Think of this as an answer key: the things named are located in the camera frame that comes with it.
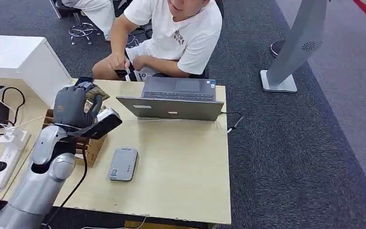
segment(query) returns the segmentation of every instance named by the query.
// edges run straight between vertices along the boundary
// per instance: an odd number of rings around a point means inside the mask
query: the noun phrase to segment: stool
[[[74,37],[86,37],[88,44],[92,44],[89,35],[94,31],[97,31],[97,28],[95,28],[92,24],[81,22],[81,19],[79,18],[79,13],[81,10],[65,6],[62,3],[62,0],[57,0],[55,2],[55,6],[58,8],[58,10],[72,13],[77,22],[77,25],[74,25],[69,29],[69,34],[71,35],[72,41],[71,45],[76,45],[75,41],[73,40]]]

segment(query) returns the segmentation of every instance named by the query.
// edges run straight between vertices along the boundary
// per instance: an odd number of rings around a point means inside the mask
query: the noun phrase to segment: dark gray carpet
[[[233,228],[365,229],[366,178],[309,66],[294,74],[296,94],[261,89],[269,45],[288,30],[275,1],[226,0],[225,14],[209,65],[228,110],[246,116],[228,139]],[[70,46],[71,24],[48,1],[0,0],[0,34],[47,37],[73,77],[91,75],[109,44],[92,36],[92,46]],[[115,217],[67,209],[53,228],[121,226]]]

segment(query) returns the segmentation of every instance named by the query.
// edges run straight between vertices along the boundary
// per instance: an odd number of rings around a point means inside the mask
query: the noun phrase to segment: white t-shirt
[[[140,45],[150,56],[179,60],[179,69],[190,74],[203,73],[221,33],[222,16],[214,0],[180,22],[173,21],[167,0],[133,0],[124,15],[136,25],[152,19],[152,38]]]

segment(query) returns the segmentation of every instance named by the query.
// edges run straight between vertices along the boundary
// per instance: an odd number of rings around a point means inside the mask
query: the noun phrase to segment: man
[[[129,33],[149,20],[152,38],[125,49]],[[114,21],[112,53],[95,64],[93,77],[120,80],[115,70],[129,68],[130,62],[138,81],[156,73],[182,78],[200,75],[218,42],[221,26],[214,0],[133,0]]]
[[[82,10],[103,31],[104,39],[110,40],[110,29],[116,18],[112,0],[62,0],[62,3]]]

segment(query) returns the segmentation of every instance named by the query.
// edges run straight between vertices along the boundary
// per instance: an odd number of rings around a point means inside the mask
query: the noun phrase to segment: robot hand
[[[54,104],[54,122],[77,128],[92,125],[102,106],[102,96],[96,95],[90,110],[85,113],[86,91],[84,87],[65,87],[57,93]]]

